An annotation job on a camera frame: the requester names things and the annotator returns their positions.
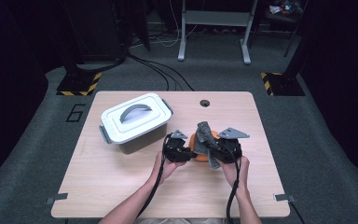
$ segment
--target wooden table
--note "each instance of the wooden table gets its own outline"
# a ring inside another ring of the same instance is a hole
[[[163,138],[131,154],[115,144],[106,144],[99,131],[104,110],[119,105],[145,91],[100,91],[92,103],[51,214],[56,218],[104,217],[112,208],[135,192],[149,177]],[[276,202],[273,194],[283,194],[282,183],[271,155],[269,142],[250,92],[238,91],[154,91],[168,102],[173,115],[167,132],[180,130],[188,137],[197,124],[208,121],[212,130],[228,127],[250,134],[241,138],[243,154],[249,158],[248,187],[260,217],[286,217],[287,201]],[[201,106],[201,100],[210,105]],[[158,188],[152,202],[142,213],[144,218],[226,217],[231,187],[221,169],[207,162],[189,161],[178,168]],[[234,199],[231,216],[238,217]]]

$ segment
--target gray handle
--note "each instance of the gray handle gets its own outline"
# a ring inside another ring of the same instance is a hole
[[[131,105],[129,106],[126,110],[124,110],[124,112],[121,114],[120,116],[120,122],[124,122],[124,120],[126,119],[127,115],[130,114],[130,112],[134,109],[145,109],[145,110],[152,110],[152,108],[150,108],[150,106],[148,105]]]

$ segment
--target person's hand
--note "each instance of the person's hand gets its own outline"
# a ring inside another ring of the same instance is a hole
[[[150,177],[148,179],[148,181],[151,181],[153,184],[156,183],[156,181],[157,181],[159,166],[161,165],[161,157],[162,157],[162,152],[159,151],[156,156],[152,174],[150,175]],[[162,172],[162,176],[161,176],[161,179],[159,180],[159,184],[161,185],[164,182],[164,180],[166,178],[168,178],[173,173],[174,170],[176,170],[176,168],[178,168],[179,166],[183,166],[185,164],[186,164],[186,162],[171,162],[169,160],[165,160],[164,171]]]
[[[220,160],[217,160],[220,163],[220,166],[225,173],[226,180],[228,184],[232,187],[234,185],[235,180],[237,179],[237,169],[235,167],[235,163],[223,163]],[[248,158],[242,156],[237,160],[240,168],[240,176],[239,176],[239,189],[248,189],[248,172],[249,172],[249,160]]]

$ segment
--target storage box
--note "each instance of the storage box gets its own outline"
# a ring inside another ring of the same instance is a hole
[[[108,144],[117,144],[125,154],[130,154],[164,137],[172,114],[163,99],[147,93],[105,110],[100,130]]]

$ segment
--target white lid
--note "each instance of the white lid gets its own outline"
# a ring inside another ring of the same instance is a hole
[[[101,115],[109,138],[126,143],[165,124],[172,111],[155,93],[147,93],[105,110]]]

